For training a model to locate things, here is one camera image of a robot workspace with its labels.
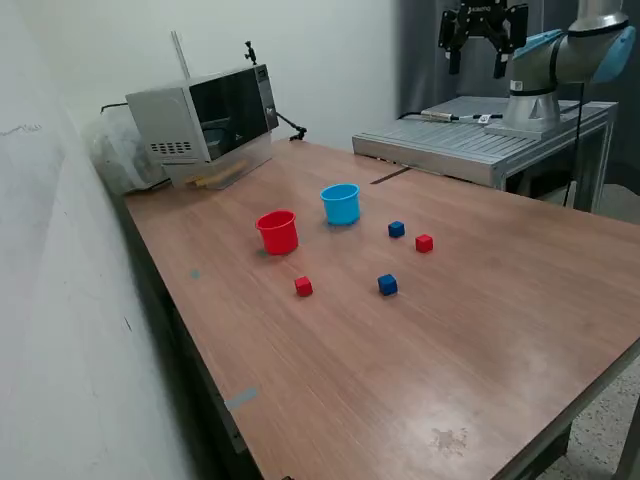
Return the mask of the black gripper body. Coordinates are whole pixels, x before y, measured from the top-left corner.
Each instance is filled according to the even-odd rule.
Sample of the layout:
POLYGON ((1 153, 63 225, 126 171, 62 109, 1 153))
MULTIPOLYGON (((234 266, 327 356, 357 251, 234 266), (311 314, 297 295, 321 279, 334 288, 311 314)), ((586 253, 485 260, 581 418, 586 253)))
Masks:
POLYGON ((466 0, 460 3, 458 25, 468 33, 500 32, 504 28, 508 6, 500 0, 466 0))

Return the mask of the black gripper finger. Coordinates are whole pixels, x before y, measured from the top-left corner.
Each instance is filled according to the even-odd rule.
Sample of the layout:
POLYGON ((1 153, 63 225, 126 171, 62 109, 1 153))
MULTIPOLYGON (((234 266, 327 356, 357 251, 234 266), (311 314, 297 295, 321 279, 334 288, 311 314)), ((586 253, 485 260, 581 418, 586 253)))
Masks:
POLYGON ((526 44, 529 7, 526 3, 509 7, 493 3, 487 14, 487 39, 496 50, 493 77, 506 74, 509 56, 526 44))
POLYGON ((469 38, 469 9, 445 10, 441 17, 438 45, 449 61, 449 73, 460 72, 461 49, 469 38))

